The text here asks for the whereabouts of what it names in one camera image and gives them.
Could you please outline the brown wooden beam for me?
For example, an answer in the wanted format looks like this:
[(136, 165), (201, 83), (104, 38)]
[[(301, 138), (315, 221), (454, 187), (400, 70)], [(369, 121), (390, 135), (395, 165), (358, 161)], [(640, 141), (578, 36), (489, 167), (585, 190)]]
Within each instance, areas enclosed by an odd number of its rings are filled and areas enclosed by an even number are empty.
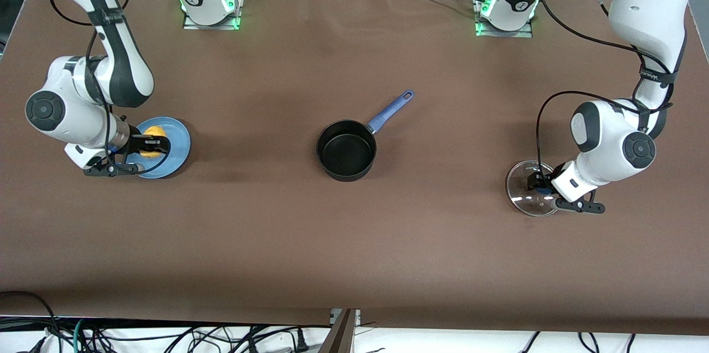
[(317, 353), (353, 353), (355, 328), (359, 325), (359, 309), (341, 309), (335, 315), (334, 325)]

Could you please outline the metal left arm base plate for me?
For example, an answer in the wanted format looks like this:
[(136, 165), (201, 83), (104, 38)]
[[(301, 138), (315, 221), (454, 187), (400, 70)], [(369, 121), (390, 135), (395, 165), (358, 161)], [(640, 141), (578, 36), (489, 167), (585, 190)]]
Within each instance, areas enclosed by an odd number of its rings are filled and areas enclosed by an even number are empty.
[(532, 22), (534, 11), (530, 13), (530, 17), (525, 25), (518, 30), (503, 30), (495, 27), (489, 20), (488, 15), (494, 9), (495, 4), (499, 0), (483, 0), (482, 2), (474, 2), (474, 22), (475, 33), (477, 37), (501, 37), (501, 38), (532, 38)]

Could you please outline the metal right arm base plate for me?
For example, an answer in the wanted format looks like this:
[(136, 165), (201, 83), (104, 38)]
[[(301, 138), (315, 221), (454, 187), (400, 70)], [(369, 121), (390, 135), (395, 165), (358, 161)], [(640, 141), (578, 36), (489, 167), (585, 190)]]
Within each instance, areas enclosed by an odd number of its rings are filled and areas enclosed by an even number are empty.
[(184, 6), (181, 7), (184, 12), (184, 20), (182, 29), (185, 30), (239, 30), (242, 9), (244, 0), (221, 0), (223, 7), (225, 7), (226, 13), (224, 18), (220, 22), (211, 25), (201, 25), (196, 23), (187, 14), (187, 10)]

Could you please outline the yellow potato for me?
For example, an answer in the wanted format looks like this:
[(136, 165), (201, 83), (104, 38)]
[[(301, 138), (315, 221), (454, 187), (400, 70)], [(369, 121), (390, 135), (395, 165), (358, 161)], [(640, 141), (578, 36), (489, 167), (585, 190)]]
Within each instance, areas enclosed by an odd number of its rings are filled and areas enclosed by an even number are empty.
[[(146, 137), (147, 137), (147, 136), (166, 136), (166, 137), (167, 137), (166, 131), (165, 131), (161, 126), (149, 126), (149, 128), (147, 128), (147, 129), (143, 132), (143, 134), (144, 134)], [(144, 157), (144, 158), (157, 158), (157, 157), (160, 157), (160, 156), (141, 156), (141, 157)]]

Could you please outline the blue round plate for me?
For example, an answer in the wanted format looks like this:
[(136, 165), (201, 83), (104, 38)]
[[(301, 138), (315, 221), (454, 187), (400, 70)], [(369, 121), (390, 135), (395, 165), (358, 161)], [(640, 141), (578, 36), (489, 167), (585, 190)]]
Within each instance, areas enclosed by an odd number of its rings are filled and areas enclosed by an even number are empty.
[(160, 166), (158, 166), (157, 164), (162, 161), (162, 158), (165, 157), (165, 155), (160, 155), (155, 158), (146, 158), (138, 153), (134, 153), (128, 155), (124, 159), (124, 163), (131, 165), (137, 164), (144, 170), (149, 170), (156, 167), (156, 169), (153, 169), (152, 171), (141, 174), (141, 178), (166, 178), (179, 170), (179, 168), (185, 163), (191, 149), (192, 139), (185, 124), (170, 116), (157, 116), (151, 118), (139, 124), (137, 128), (140, 131), (145, 132), (151, 126), (159, 126), (166, 133), (166, 136), (171, 144), (171, 149), (167, 155), (167, 159), (163, 161)]

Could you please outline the glass lid with blue knob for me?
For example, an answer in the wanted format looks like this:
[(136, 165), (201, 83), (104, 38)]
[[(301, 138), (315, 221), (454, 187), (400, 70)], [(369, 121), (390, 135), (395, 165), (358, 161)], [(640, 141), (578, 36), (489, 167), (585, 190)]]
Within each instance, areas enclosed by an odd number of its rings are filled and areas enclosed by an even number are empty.
[(551, 168), (536, 160), (522, 161), (509, 170), (506, 178), (507, 196), (516, 207), (530, 217), (547, 217), (557, 212), (554, 196), (543, 196), (540, 192), (529, 191), (528, 176), (532, 173), (549, 173)]

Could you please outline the brown table cover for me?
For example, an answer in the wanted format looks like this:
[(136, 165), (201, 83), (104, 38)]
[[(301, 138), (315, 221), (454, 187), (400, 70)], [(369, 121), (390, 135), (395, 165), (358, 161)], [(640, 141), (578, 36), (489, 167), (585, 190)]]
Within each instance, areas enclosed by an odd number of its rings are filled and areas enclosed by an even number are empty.
[[(126, 17), (155, 76), (117, 112), (192, 135), (170, 178), (91, 178), (25, 119), (91, 36), (25, 0), (0, 60), (0, 290), (59, 316), (709, 335), (709, 63), (690, 12), (648, 169), (601, 215), (517, 211), (509, 169), (563, 90), (628, 97), (638, 58), (537, 12), (532, 38), (477, 37), (465, 0), (245, 0), (240, 30), (184, 30), (177, 0)], [(324, 128), (368, 123), (360, 180), (330, 178)]]

